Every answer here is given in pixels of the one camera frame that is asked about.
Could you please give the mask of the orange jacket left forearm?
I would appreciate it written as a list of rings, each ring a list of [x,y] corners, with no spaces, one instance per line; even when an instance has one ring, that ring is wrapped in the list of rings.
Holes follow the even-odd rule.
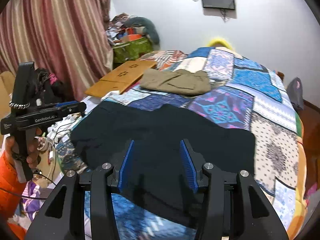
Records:
[[[9,163],[6,152],[4,151],[1,156],[1,188],[14,194],[21,195],[25,186],[26,183],[20,183],[18,181],[17,172],[11,163]],[[16,208],[20,203],[20,199],[21,197],[1,190],[1,218],[4,219],[18,239],[24,239],[26,230],[19,225],[7,222],[7,220],[14,215]]]

